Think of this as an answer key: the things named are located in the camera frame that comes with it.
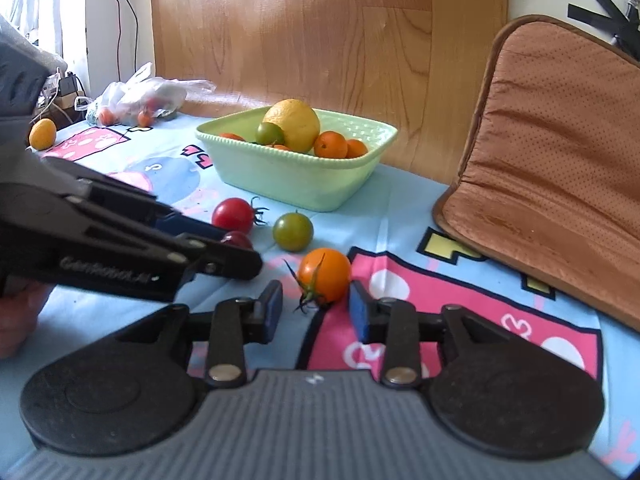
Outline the person's left hand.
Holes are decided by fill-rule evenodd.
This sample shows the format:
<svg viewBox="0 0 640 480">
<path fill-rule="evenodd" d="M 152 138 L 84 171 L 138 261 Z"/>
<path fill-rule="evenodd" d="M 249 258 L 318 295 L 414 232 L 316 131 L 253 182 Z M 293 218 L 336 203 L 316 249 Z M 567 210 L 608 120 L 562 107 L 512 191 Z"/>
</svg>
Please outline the person's left hand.
<svg viewBox="0 0 640 480">
<path fill-rule="evenodd" d="M 0 358 L 13 356 L 34 332 L 38 316 L 47 303 L 53 286 L 28 282 L 14 296 L 0 301 Z"/>
</svg>

